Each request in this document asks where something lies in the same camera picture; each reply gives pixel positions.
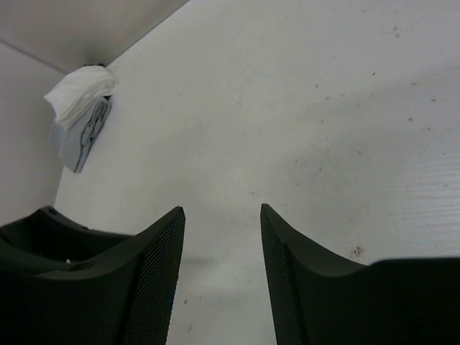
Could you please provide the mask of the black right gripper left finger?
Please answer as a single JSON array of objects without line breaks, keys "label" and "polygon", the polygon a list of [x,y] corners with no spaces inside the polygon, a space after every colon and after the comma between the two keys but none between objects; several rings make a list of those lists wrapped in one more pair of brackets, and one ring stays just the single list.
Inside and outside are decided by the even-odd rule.
[{"label": "black right gripper left finger", "polygon": [[135,235],[46,206],[1,227],[3,344],[165,344],[183,253],[173,208]]}]

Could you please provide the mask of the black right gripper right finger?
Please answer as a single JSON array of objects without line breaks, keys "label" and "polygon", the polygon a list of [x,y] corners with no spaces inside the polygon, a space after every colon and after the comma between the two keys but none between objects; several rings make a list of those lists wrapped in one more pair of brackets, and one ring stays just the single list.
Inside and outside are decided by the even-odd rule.
[{"label": "black right gripper right finger", "polygon": [[363,265],[295,230],[270,205],[260,213],[279,344],[457,344],[459,259]]}]

